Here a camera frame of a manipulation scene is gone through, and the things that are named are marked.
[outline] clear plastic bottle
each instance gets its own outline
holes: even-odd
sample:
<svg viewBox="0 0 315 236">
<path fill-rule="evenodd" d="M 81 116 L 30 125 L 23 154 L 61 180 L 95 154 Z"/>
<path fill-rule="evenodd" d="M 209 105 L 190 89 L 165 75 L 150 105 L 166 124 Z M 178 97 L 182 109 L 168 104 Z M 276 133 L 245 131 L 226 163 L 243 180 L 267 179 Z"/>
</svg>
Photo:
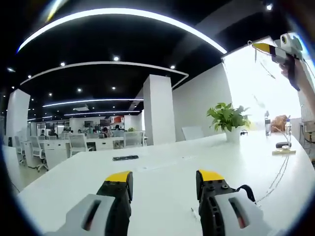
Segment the clear plastic bottle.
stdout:
<svg viewBox="0 0 315 236">
<path fill-rule="evenodd" d="M 292 133 L 292 127 L 291 127 L 291 122 L 290 119 L 286 119 L 286 123 L 285 123 L 285 135 L 287 135 L 288 137 L 291 136 Z"/>
</svg>

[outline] white wall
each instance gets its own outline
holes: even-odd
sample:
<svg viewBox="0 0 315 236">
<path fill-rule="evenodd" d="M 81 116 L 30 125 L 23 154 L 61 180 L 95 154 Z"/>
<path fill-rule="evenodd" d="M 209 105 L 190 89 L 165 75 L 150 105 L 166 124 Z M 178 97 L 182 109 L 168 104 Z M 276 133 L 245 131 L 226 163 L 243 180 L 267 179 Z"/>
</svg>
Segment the white wall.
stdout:
<svg viewBox="0 0 315 236">
<path fill-rule="evenodd" d="M 219 102 L 231 103 L 231 93 L 222 63 L 196 76 L 173 91 L 176 141 L 185 140 L 182 127 L 201 126 L 205 136 L 217 132 L 209 128 L 211 117 L 206 117 L 210 107 Z"/>
<path fill-rule="evenodd" d="M 141 114 L 137 116 L 125 116 L 125 130 L 134 128 L 136 131 L 141 131 Z"/>
</svg>

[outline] desk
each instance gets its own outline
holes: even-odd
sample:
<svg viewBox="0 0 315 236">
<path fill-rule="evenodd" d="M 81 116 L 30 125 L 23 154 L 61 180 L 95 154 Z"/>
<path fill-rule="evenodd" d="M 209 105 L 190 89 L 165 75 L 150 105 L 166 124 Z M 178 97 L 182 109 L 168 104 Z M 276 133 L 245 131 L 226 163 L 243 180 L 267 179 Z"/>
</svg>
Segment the desk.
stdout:
<svg viewBox="0 0 315 236">
<path fill-rule="evenodd" d="M 256 197 L 265 196 L 284 163 L 272 156 L 282 135 L 264 132 L 242 136 L 240 145 L 215 135 L 174 144 L 118 150 L 81 152 L 47 172 L 19 195 L 21 205 L 39 230 L 55 231 L 66 213 L 87 194 L 95 194 L 110 174 L 133 171 L 132 215 L 129 236 L 202 235 L 191 213 L 198 208 L 196 170 L 213 170 L 237 188 L 248 184 Z M 297 140 L 278 187 L 259 204 L 274 229 L 286 229 L 304 207 L 315 185 L 315 171 Z M 139 159 L 113 162 L 113 156 L 139 155 Z"/>
</svg>

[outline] office chair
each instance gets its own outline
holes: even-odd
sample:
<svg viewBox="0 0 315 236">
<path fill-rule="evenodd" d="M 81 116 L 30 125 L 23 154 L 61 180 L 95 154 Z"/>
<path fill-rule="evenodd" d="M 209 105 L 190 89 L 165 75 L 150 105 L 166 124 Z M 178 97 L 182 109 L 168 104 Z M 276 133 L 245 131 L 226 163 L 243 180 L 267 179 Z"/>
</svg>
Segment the office chair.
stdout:
<svg viewBox="0 0 315 236">
<path fill-rule="evenodd" d="M 46 170 L 48 169 L 48 166 L 45 165 L 46 164 L 46 157 L 45 157 L 45 150 L 43 148 L 43 146 L 40 145 L 39 141 L 38 141 L 38 137 L 37 136 L 31 136 L 31 146 L 33 149 L 33 156 L 37 156 L 40 158 L 42 164 L 36 166 L 36 169 L 38 172 L 40 172 L 40 169 L 42 167 L 46 168 Z"/>
<path fill-rule="evenodd" d="M 26 161 L 25 161 L 25 152 L 21 146 L 21 143 L 20 143 L 20 138 L 19 136 L 14 136 L 14 139 L 15 139 L 15 148 L 16 148 L 16 152 L 17 154 L 20 154 L 22 156 L 22 159 L 19 159 L 19 164 L 23 164 L 25 165 Z"/>
<path fill-rule="evenodd" d="M 91 151 L 93 147 L 88 147 L 87 141 L 84 134 L 72 134 L 69 135 L 70 140 L 70 157 L 82 152 Z"/>
<path fill-rule="evenodd" d="M 57 140 L 57 136 L 48 136 L 49 140 Z"/>
<path fill-rule="evenodd" d="M 201 126 L 187 126 L 182 127 L 185 140 L 193 140 L 203 138 L 203 132 Z"/>
<path fill-rule="evenodd" d="M 143 147 L 144 146 L 144 132 L 124 132 L 124 148 Z"/>
</svg>

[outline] desk drawer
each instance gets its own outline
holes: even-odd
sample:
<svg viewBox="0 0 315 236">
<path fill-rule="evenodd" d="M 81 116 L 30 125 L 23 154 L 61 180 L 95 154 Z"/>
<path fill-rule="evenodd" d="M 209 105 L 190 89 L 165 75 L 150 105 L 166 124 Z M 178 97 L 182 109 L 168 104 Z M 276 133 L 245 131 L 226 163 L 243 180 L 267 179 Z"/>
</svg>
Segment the desk drawer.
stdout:
<svg viewBox="0 0 315 236">
<path fill-rule="evenodd" d="M 95 143 L 95 145 L 96 145 L 96 151 L 114 149 L 112 140 L 106 140 L 106 139 L 98 140 Z"/>
</svg>

